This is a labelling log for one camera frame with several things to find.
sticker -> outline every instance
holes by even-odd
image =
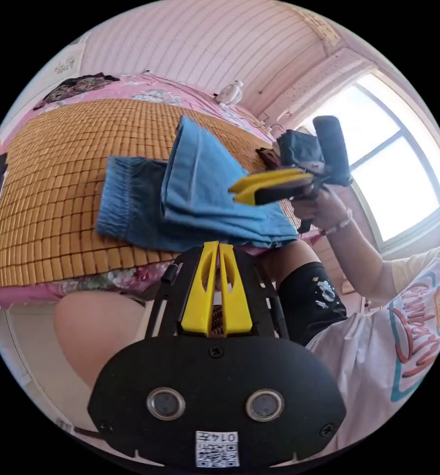
[[[328,302],[333,302],[335,299],[335,292],[330,284],[327,281],[323,281],[319,282],[317,285],[322,290],[322,296],[324,299],[326,299]]]
[[[237,432],[202,432],[195,434],[196,466],[205,468],[239,467]]]

pink bedsheet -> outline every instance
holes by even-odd
[[[223,108],[215,103],[213,95],[207,92],[150,74],[140,74],[121,76],[120,81],[112,83],[103,89],[47,104],[38,110],[30,110],[7,136],[1,145],[1,153],[5,151],[12,137],[33,117],[68,104],[108,98],[134,98],[137,100],[161,102],[184,107],[223,119],[247,130],[268,143],[274,140],[271,135],[265,134],[246,119],[241,112],[249,116],[251,116],[251,114],[239,106]],[[299,236],[299,238],[310,241],[310,239],[317,236],[317,234],[317,230],[311,230],[309,233]],[[246,250],[256,255],[265,251],[265,249],[251,247]],[[0,307],[7,309],[12,305],[42,303],[47,301],[56,302],[69,293],[89,289],[123,290],[132,293],[141,293],[150,285],[160,280],[160,277],[169,264],[170,262],[154,263],[140,268],[112,271],[106,274],[69,279],[49,284],[2,287],[0,288]]]
[[[30,119],[44,112],[58,109],[59,107],[69,104],[77,104],[78,102],[115,98],[146,100],[149,102],[161,102],[184,107],[223,119],[230,124],[250,132],[265,142],[272,143],[274,141],[272,135],[266,134],[258,128],[257,125],[242,115],[242,113],[244,113],[250,117],[254,117],[241,106],[221,107],[213,100],[213,94],[206,91],[201,91],[187,84],[160,78],[152,74],[138,74],[123,75],[120,77],[120,81],[113,82],[103,89],[78,94],[69,99],[49,103],[40,109],[28,111],[1,144],[0,152],[5,152],[13,136],[16,135]]]

hand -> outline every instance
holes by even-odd
[[[320,188],[315,200],[293,200],[292,205],[298,218],[325,231],[347,219],[346,206],[329,187]]]

qr code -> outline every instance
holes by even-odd
[[[237,432],[196,432],[196,466],[239,467]]]

blue cloth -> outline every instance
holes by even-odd
[[[211,240],[265,248],[295,240],[279,204],[233,202],[228,188],[246,174],[212,134],[183,116],[168,163],[108,158],[97,232],[172,252]]]

